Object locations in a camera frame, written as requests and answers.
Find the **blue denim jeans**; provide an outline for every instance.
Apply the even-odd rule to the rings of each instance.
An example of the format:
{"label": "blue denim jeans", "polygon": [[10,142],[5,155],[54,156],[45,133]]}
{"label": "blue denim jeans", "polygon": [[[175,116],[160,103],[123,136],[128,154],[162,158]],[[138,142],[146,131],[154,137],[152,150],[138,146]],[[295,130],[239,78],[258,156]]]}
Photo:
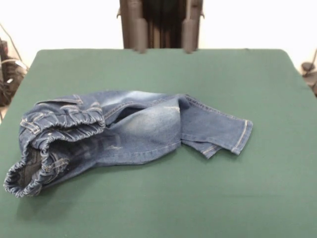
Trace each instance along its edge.
{"label": "blue denim jeans", "polygon": [[239,155],[252,126],[188,95],[105,91],[39,102],[22,118],[22,159],[4,188],[34,196],[90,168],[148,163],[181,143],[207,158],[220,149]]}

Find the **jeans leg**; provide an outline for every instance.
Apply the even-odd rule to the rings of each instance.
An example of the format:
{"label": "jeans leg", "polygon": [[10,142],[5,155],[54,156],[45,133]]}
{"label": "jeans leg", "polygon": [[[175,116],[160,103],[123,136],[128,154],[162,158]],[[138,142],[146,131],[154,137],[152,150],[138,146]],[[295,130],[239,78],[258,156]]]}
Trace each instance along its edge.
{"label": "jeans leg", "polygon": [[186,96],[181,110],[182,143],[210,158],[220,149],[239,155],[252,131],[252,122],[224,114]]}

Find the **white wall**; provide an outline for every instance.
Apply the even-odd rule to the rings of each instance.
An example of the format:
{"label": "white wall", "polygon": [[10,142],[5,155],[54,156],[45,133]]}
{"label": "white wall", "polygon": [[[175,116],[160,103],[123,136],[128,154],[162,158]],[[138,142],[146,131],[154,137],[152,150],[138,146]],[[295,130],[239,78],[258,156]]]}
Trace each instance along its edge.
{"label": "white wall", "polygon": [[[28,65],[40,49],[123,48],[119,0],[5,0],[1,8]],[[299,68],[317,47],[316,9],[316,0],[204,0],[200,48],[284,49]]]}

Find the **jeans hem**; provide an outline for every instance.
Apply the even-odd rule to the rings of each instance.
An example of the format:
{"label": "jeans hem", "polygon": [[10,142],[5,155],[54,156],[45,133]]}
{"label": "jeans hem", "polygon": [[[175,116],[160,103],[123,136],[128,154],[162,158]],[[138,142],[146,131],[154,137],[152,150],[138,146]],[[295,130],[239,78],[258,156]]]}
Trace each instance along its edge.
{"label": "jeans hem", "polygon": [[241,153],[241,151],[243,150],[243,148],[245,147],[250,135],[251,135],[251,131],[253,128],[253,123],[249,120],[245,120],[245,126],[244,129],[242,131],[242,134],[237,142],[237,144],[233,147],[233,149],[231,149],[231,152],[239,155]]}

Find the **green table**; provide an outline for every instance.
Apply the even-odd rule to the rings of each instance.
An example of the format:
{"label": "green table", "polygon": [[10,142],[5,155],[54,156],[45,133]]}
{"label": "green table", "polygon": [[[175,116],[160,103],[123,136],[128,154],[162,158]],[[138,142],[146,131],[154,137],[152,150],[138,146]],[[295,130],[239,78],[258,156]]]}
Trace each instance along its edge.
{"label": "green table", "polygon": [[187,93],[252,120],[240,156],[183,145],[90,170],[38,197],[0,190],[1,238],[316,238],[317,101],[280,50],[40,51],[0,126],[0,177],[36,101],[106,89]]}

